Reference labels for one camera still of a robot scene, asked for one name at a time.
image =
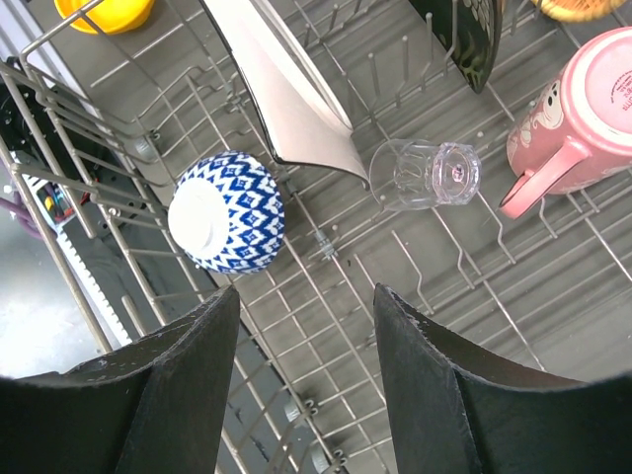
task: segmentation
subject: patterned bowl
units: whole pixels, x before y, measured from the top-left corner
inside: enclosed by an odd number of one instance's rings
[[[168,221],[191,259],[221,274],[263,270],[277,255],[285,227],[275,180],[240,151],[193,165],[176,186]]]

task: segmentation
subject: mug handle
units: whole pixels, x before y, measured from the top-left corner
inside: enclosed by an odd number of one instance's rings
[[[516,219],[530,210],[569,171],[591,156],[591,151],[571,136],[537,171],[524,171],[501,201],[501,211]]]

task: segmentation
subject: yellow bowl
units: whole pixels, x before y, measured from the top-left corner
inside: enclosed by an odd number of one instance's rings
[[[589,22],[604,17],[626,0],[542,0],[542,12],[558,22]]]
[[[62,18],[83,7],[89,0],[54,0]],[[155,0],[104,0],[87,15],[104,33],[115,35],[140,27],[149,18]],[[96,35],[97,31],[80,18],[71,27],[82,33]]]

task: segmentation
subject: dishwasher rack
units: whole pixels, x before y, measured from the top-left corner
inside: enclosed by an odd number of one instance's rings
[[[112,233],[156,321],[166,324],[166,301],[192,295],[202,301],[209,292],[197,285],[166,227],[164,211],[174,184],[196,160],[224,149],[247,151],[269,166],[285,196],[284,246],[259,275],[214,276],[219,283],[233,282],[242,296],[242,321],[250,336],[239,344],[254,340],[267,358],[252,371],[236,360],[242,381],[229,395],[230,404],[240,390],[250,390],[262,410],[255,424],[273,428],[279,448],[267,472],[308,472],[309,455],[317,472],[396,472],[372,331],[377,281],[441,324],[520,363],[584,379],[622,368],[632,327],[621,318],[607,320],[608,328],[615,328],[607,333],[601,316],[618,317],[617,311],[632,302],[627,268],[632,245],[625,238],[632,228],[625,202],[632,192],[630,173],[573,195],[548,197],[516,222],[496,206],[514,179],[505,140],[516,117],[582,43],[628,25],[629,3],[601,21],[570,26],[546,18],[529,0],[510,2],[494,73],[475,95],[405,0],[273,1],[341,99],[364,160],[395,137],[476,146],[483,184],[472,203],[385,213],[352,177],[273,162],[239,74],[197,1],[158,0],[153,20],[138,33],[87,37],[72,31],[69,25],[79,16],[91,23],[85,12],[100,1],[44,25],[45,33],[20,55],[28,77],[9,67],[0,70],[21,108],[17,84],[37,91],[81,180],[63,176],[28,114],[50,170],[17,162],[1,140],[0,155],[106,351],[111,344],[96,315],[58,244],[43,231],[46,223],[28,180],[60,184],[87,237],[97,236],[99,226]],[[50,45],[81,90],[32,61]],[[52,93],[50,85],[64,94]],[[120,166],[76,150],[67,130],[112,149]],[[135,192],[122,191],[116,182],[96,182],[85,161],[132,180]],[[90,196],[98,219],[85,212],[80,194]],[[155,230],[171,250],[130,248],[119,231],[122,225]],[[158,294],[138,265],[139,256],[175,259],[191,289]],[[137,321],[134,307],[126,302],[129,317]],[[578,346],[569,349],[573,336]],[[595,364],[596,354],[607,347],[617,347],[613,358]],[[291,395],[287,430],[306,424],[327,462],[318,450],[293,452],[288,431],[274,426],[269,402],[251,383],[266,367],[276,370]],[[248,472],[240,458],[243,439],[224,431],[222,443],[234,466],[220,463],[218,471]]]

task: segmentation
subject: gray rack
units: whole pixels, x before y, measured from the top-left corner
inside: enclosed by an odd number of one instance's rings
[[[70,180],[51,154],[50,172],[17,163],[2,142],[0,156],[40,230],[46,223],[26,177],[65,188],[84,238],[107,230],[139,288],[108,295],[124,308],[118,316],[131,334],[170,321],[170,301],[193,306],[214,291],[200,283],[164,218],[188,166],[240,149],[283,184],[287,233],[275,262],[256,276],[214,276],[239,289],[244,324],[218,472],[396,472],[370,310],[377,281],[525,365],[577,379],[629,368],[631,174],[548,197],[517,221],[497,205],[515,179],[505,141],[516,118],[582,43],[629,24],[630,3],[571,26],[529,0],[509,2],[495,70],[476,95],[406,0],[274,0],[341,99],[366,163],[388,138],[476,146],[483,184],[470,204],[405,213],[382,212],[352,177],[272,161],[245,87],[196,0],[157,0],[148,24],[126,35],[92,37],[69,27],[80,15],[89,21],[85,12],[99,3],[60,21],[52,2],[31,2],[30,22],[41,31],[20,51],[28,77],[8,67],[0,73],[38,92],[62,138],[74,130],[112,149],[120,165],[111,171],[131,191],[95,182],[85,169],[80,181]],[[51,93],[53,84],[83,107]],[[14,98],[21,103],[19,93]],[[45,151],[37,125],[29,127]],[[80,158],[95,162],[65,144],[80,171]],[[89,206],[78,203],[84,193]],[[132,245],[122,231],[130,226],[149,229],[161,249]],[[109,350],[57,241],[46,234],[45,242]],[[170,260],[187,289],[157,292],[139,264],[144,258]],[[239,407],[248,407],[247,421]]]

